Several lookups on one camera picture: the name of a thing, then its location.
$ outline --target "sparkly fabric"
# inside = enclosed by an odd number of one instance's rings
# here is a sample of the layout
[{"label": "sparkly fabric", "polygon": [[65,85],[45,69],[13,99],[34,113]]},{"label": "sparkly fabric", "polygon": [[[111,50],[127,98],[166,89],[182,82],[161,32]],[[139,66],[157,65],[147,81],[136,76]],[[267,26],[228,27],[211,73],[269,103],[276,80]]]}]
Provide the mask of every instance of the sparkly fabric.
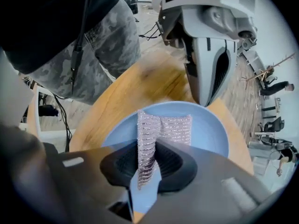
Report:
[{"label": "sparkly fabric", "polygon": [[160,117],[138,111],[138,189],[147,184],[157,167],[157,138],[191,144],[192,117]]}]

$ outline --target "white wall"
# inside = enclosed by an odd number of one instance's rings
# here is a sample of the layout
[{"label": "white wall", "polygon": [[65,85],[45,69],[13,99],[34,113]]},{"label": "white wall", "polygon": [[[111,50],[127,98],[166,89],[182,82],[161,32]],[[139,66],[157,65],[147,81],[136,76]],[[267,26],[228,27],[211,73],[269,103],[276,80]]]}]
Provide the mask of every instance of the white wall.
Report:
[{"label": "white wall", "polygon": [[[295,85],[295,91],[280,91],[275,97],[281,98],[281,116],[285,120],[285,128],[277,133],[281,138],[299,137],[299,48],[297,42],[284,20],[282,14],[271,0],[257,0],[254,23],[258,29],[257,43],[253,47],[258,52],[264,66],[278,63],[285,56],[296,52],[292,60],[287,60],[275,68],[277,81],[289,81]],[[274,105],[274,96],[267,100],[265,106]]]}]

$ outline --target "black jacket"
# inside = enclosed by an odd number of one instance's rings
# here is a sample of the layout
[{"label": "black jacket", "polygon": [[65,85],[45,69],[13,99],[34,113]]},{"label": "black jacket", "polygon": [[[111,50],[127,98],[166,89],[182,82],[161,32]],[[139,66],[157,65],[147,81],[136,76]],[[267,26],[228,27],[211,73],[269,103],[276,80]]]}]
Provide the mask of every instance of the black jacket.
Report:
[{"label": "black jacket", "polygon": [[[85,31],[119,0],[92,0]],[[14,68],[28,74],[76,40],[84,0],[0,0],[0,46]]]}]

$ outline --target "light blue bowl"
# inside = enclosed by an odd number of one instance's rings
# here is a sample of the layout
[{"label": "light blue bowl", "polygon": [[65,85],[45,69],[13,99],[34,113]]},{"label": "light blue bowl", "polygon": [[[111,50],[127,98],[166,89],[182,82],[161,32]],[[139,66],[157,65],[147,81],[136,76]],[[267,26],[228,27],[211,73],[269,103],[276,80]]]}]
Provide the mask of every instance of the light blue bowl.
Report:
[{"label": "light blue bowl", "polygon": [[[191,145],[228,158],[228,136],[220,120],[208,109],[194,103],[170,101],[143,108],[147,114],[179,117],[192,116]],[[103,147],[129,144],[137,139],[137,112],[123,119],[106,137]]]}]

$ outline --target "wooden table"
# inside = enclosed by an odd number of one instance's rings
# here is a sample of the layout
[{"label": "wooden table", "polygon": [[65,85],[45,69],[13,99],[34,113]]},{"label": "wooden table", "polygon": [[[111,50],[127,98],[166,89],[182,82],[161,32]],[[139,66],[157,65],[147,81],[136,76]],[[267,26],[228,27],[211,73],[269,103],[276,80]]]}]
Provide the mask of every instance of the wooden table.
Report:
[{"label": "wooden table", "polygon": [[[94,103],[77,127],[70,151],[100,147],[123,118],[138,109],[167,100],[194,102],[182,62],[164,52],[147,54],[123,73]],[[208,109],[223,123],[229,139],[229,159],[253,175],[244,137],[224,103]]]}]

